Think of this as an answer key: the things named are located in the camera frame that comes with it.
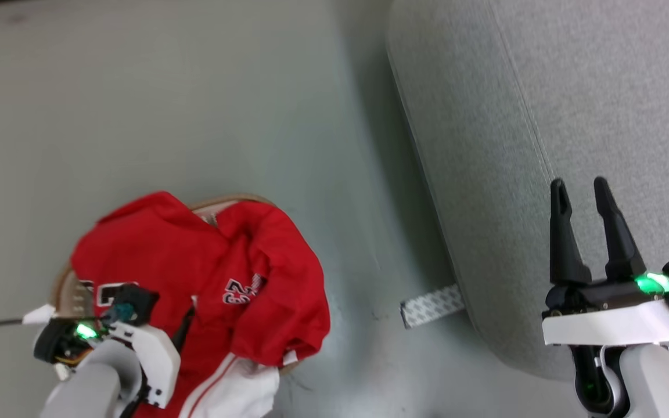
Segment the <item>beige basket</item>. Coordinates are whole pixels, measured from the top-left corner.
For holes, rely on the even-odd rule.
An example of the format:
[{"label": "beige basket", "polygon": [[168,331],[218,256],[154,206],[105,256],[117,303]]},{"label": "beige basket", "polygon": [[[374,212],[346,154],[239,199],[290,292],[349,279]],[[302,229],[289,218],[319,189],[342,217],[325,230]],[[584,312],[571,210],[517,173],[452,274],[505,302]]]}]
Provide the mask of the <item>beige basket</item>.
[{"label": "beige basket", "polygon": [[[215,199],[207,199],[197,202],[196,204],[189,204],[188,207],[199,217],[203,217],[207,222],[215,224],[215,215],[239,201],[260,201],[262,203],[274,203],[260,196],[253,194],[239,193],[228,196],[221,196]],[[92,311],[92,294],[88,289],[82,286],[82,283],[77,279],[71,264],[66,266],[58,274],[56,280],[51,286],[51,295],[48,298],[53,307],[56,308],[56,313],[64,318],[76,318],[93,315]],[[300,362],[292,363],[280,369],[281,376],[292,372]]]}]

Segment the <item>gray and white patterned object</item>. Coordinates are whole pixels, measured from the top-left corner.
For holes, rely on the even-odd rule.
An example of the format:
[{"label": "gray and white patterned object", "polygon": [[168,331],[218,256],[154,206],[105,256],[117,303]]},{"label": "gray and white patterned object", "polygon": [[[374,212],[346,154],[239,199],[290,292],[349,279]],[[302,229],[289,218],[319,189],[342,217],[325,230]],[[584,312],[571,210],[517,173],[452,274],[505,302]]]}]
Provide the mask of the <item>gray and white patterned object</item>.
[{"label": "gray and white patterned object", "polygon": [[465,309],[458,285],[446,286],[401,303],[401,319],[407,330]]}]

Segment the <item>gray ottoman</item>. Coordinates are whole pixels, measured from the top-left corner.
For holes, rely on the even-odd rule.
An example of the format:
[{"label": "gray ottoman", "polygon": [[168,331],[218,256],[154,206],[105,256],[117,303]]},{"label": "gray ottoman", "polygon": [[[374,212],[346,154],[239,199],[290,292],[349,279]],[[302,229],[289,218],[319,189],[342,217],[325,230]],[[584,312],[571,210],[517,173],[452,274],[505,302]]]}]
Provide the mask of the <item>gray ottoman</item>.
[{"label": "gray ottoman", "polygon": [[570,379],[544,347],[549,183],[593,276],[608,177],[650,270],[669,260],[669,0],[397,0],[402,103],[476,331],[505,363]]}]

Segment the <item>gray floor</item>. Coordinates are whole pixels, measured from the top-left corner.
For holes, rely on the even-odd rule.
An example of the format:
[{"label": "gray floor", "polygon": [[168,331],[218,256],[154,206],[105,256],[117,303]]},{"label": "gray floor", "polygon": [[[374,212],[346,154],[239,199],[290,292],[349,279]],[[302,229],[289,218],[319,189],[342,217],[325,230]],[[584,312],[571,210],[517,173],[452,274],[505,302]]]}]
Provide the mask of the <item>gray floor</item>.
[{"label": "gray floor", "polygon": [[[157,189],[267,196],[326,272],[333,328],[275,417],[578,416],[457,315],[399,302],[451,283],[383,50],[388,0],[44,0],[0,7],[0,317],[45,301],[98,216]],[[53,384],[0,330],[0,416]]]}]

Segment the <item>red fabric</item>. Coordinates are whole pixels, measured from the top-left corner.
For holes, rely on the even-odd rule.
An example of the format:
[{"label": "red fabric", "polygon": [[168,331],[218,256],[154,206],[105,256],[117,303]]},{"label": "red fabric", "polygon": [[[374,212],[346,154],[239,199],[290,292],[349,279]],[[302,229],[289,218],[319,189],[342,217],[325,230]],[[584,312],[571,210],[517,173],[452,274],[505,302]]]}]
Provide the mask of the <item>red fabric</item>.
[{"label": "red fabric", "polygon": [[[316,354],[329,333],[319,260],[284,212],[243,201],[216,222],[154,193],[101,219],[71,256],[77,277],[93,283],[96,314],[107,309],[100,296],[109,285],[135,282],[159,292],[150,324],[172,336],[197,296],[175,394],[166,410],[145,405],[137,416],[177,416],[228,352],[282,366],[292,349],[299,360]],[[229,290],[231,280],[239,286]]]}]

